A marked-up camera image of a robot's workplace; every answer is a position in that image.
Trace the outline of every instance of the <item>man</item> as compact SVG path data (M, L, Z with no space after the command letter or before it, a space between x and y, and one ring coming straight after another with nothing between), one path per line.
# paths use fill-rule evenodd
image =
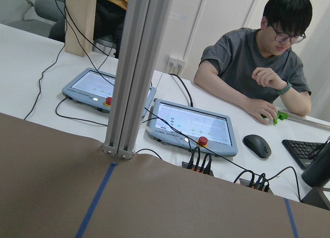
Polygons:
M267 124L277 115L272 104L280 96L300 116L311 110L303 64L291 50L301 42L312 17L309 0L269 0L261 28L241 28L207 47L194 82Z
M105 35L112 35L116 44L115 57L119 56L124 21L128 0L96 0L94 39ZM49 38L57 41L65 41L65 19L60 19L53 25Z

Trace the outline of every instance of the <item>blue tape line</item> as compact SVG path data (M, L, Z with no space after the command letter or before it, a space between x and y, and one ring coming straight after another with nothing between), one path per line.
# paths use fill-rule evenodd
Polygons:
M112 172L114 170L114 167L116 165L118 165L118 163L116 163L116 162L111 163L111 165L110 165L107 173L105 174L105 176L103 178L103 181L101 182L101 185L97 189L97 192L96 192L96 194L95 194L95 196L93 198L93 201L91 202L91 205L89 206L89 209L88 209L88 211L87 211L87 213L86 213L86 215L84 217L84 220L82 220L82 223L81 223L81 225L80 225L80 227L79 227L79 229L77 231L77 234L75 236L76 238L81 238L83 236L83 234L84 234L84 232L85 232L85 230L87 228L87 225L89 223L89 220L91 219L91 217L93 215L93 212L94 212L94 210L96 208L96 205L97 205L97 203L98 203L98 201L99 201L99 199L100 199L100 197L101 197L101 195L103 193L103 190L104 190L105 186L107 185L107 183L108 183L108 181L110 179L110 176L111 176L111 174L112 174Z
M292 214L292 211L291 211L289 200L287 198L284 198L284 202L285 202L285 205L287 207L287 211L288 211L288 215L289 215L289 219L290 219L290 223L291 223L293 236L294 236L294 238L299 238L297 227L296 227L295 222L294 222L294 218L293 218L293 214Z

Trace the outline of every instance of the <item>man's arm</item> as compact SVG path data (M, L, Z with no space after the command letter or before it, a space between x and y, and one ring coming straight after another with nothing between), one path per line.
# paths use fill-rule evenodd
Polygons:
M282 90L287 82L282 80L271 68L256 68L252 73L252 78L263 87L272 87ZM311 99L308 92L298 92L290 88L286 93L280 95L285 107L292 113L305 116L311 111Z
M265 100L250 99L233 89L218 77L217 69L207 60L200 64L194 83L210 94L242 108L265 125L267 122L261 115L266 116L271 122L276 118L277 108L274 105Z

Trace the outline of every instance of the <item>power outlet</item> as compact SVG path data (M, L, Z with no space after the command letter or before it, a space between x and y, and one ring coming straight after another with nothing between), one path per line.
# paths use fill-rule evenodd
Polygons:
M174 73L180 75L182 69L185 67L186 61L184 59L179 59L176 57L169 57L167 65L170 68L169 73Z

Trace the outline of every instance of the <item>wristwatch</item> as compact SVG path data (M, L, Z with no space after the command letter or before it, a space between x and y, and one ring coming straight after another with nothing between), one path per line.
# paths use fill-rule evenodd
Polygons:
M276 90L276 92L279 94L279 95L283 95L285 94L286 92L288 92L288 90L292 87L292 84L289 83L287 81L287 85L284 87L284 89L281 89L281 90Z

